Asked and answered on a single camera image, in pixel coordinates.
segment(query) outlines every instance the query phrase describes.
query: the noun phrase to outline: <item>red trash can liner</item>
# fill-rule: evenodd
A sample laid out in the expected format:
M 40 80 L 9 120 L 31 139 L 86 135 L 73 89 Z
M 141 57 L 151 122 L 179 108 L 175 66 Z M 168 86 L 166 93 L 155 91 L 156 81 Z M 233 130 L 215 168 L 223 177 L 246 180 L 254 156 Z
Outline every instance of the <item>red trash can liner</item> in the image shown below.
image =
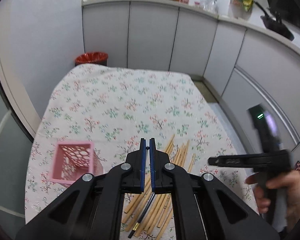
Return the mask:
M 104 52 L 88 52 L 80 55 L 75 59 L 75 65 L 85 64 L 85 63 L 93 63 L 106 66 L 106 62 L 108 59 L 108 54 Z

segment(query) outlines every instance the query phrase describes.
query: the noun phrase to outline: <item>silver screw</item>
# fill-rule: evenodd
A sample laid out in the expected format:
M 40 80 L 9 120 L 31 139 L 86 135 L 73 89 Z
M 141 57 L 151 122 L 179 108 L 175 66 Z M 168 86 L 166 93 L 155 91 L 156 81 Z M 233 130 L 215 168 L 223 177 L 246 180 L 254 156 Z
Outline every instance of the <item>silver screw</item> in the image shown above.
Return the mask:
M 128 170 L 131 168 L 131 164 L 130 163 L 123 163 L 121 164 L 121 169 L 123 170 Z
M 164 165 L 164 167 L 167 169 L 167 170 L 173 170 L 174 169 L 174 164 L 173 163 L 166 163 Z
M 82 179 L 84 181 L 90 181 L 90 180 L 92 180 L 92 178 L 93 178 L 93 176 L 90 173 L 86 173 L 82 176 Z
M 203 175 L 203 178 L 206 180 L 206 181 L 211 181 L 213 180 L 213 175 L 211 173 L 205 173 Z

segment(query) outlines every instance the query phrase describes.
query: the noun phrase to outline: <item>tablecloth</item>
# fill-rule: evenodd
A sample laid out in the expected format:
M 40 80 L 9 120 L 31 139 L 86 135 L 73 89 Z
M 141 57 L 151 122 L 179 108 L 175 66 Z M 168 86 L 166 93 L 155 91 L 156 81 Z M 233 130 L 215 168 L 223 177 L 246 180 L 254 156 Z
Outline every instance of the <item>tablecloth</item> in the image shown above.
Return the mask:
M 26 176 L 26 222 L 66 189 L 48 180 L 58 141 L 93 141 L 95 154 L 108 172 L 124 162 L 127 153 L 139 149 L 140 138 L 154 137 L 157 149 L 163 149 L 173 134 L 173 153 L 190 140 L 186 169 L 195 154 L 193 174 L 211 172 L 257 209 L 252 189 L 244 183 L 244 169 L 207 166 L 210 156 L 237 153 L 188 75 L 83 64 L 56 86 L 34 138 Z M 126 195 L 125 205 L 131 197 Z M 121 239 L 127 239 L 125 226 Z M 158 232 L 158 228 L 151 236 L 143 232 L 139 238 L 154 239 Z M 162 239 L 175 239 L 173 219 Z

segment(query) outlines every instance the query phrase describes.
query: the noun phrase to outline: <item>hand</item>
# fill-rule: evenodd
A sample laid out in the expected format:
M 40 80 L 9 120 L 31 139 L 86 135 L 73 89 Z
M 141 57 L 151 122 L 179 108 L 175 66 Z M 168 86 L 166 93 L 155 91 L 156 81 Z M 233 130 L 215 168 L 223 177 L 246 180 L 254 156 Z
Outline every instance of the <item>hand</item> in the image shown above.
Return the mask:
M 256 176 L 249 176 L 246 181 L 247 184 L 255 184 Z M 287 230 L 288 232 L 294 227 L 300 218 L 300 172 L 290 171 L 289 173 L 281 173 L 279 176 L 270 179 L 266 182 L 268 189 L 278 189 L 282 187 L 287 188 Z M 268 211 L 270 206 L 270 199 L 264 197 L 263 189 L 256 186 L 253 190 L 256 198 L 258 211 L 263 214 Z

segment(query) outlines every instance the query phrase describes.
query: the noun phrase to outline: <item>floral pattern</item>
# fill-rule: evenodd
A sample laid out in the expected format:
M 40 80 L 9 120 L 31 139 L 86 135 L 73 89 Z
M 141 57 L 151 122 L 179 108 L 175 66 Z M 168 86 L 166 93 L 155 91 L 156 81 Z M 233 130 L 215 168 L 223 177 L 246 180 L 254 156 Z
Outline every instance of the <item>floral pattern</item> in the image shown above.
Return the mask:
M 172 134 L 173 154 L 190 140 L 185 167 L 195 154 L 191 173 L 211 172 L 257 209 L 251 187 L 244 183 L 244 169 L 207 165 L 210 156 L 237 153 L 188 75 L 84 64 L 72 69 L 56 86 L 35 136 L 25 187 L 26 222 L 65 190 L 49 182 L 58 141 L 93 141 L 95 154 L 108 172 L 139 148 L 140 138 L 149 141 L 154 137 L 157 148 L 162 149 Z M 125 205 L 131 198 L 126 195 Z M 120 239 L 127 239 L 125 227 L 122 224 Z M 139 239 L 155 239 L 159 230 L 156 227 L 151 236 L 143 232 Z M 162 239 L 175 239 L 173 219 Z

